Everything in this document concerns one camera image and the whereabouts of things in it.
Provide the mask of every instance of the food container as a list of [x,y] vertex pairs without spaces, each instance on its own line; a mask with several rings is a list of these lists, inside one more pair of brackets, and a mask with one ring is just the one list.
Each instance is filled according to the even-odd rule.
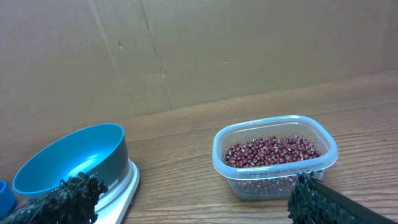
[[[273,166],[234,168],[224,164],[229,146],[261,137],[277,138],[300,135],[310,140],[322,156]],[[322,180],[325,169],[338,158],[335,140],[315,120],[297,115],[248,121],[223,128],[213,142],[213,165],[227,178],[229,186],[240,198],[267,200],[288,198],[297,181],[297,173],[320,171],[316,178]]]
[[15,195],[5,180],[0,180],[0,220],[16,206]]
[[128,171],[124,130],[118,124],[97,124],[47,146],[18,171],[12,186],[27,198],[38,198],[79,172],[98,174],[111,189]]

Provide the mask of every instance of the blue cap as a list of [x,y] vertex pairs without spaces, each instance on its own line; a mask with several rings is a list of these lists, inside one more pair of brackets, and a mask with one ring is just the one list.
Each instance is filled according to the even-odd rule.
[[16,205],[15,195],[4,180],[0,180],[0,218],[7,215]]

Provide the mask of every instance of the wooden table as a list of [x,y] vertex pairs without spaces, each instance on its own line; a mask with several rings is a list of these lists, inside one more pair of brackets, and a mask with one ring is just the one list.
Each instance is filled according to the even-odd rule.
[[[283,114],[310,116],[336,140],[339,159],[325,173],[327,186],[398,221],[394,70],[114,121],[124,127],[129,156],[141,173],[126,223],[291,223],[287,200],[236,198],[211,161],[221,128]],[[1,177],[11,183],[29,157],[78,128],[2,143]]]

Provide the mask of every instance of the white scale base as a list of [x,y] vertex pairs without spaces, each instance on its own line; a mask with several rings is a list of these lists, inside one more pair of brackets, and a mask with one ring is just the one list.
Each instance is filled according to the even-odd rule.
[[96,224],[120,224],[137,191],[139,171],[136,165],[128,160],[129,168],[123,180],[117,182],[110,190],[100,197],[95,206],[98,214]]

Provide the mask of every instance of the teal bowl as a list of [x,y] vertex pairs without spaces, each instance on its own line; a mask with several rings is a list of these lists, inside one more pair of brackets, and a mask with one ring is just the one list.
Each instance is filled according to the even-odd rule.
[[106,186],[118,182],[128,168],[123,128],[99,124],[71,133],[41,150],[18,171],[12,187],[27,198],[41,197],[60,180],[79,172],[97,173]]

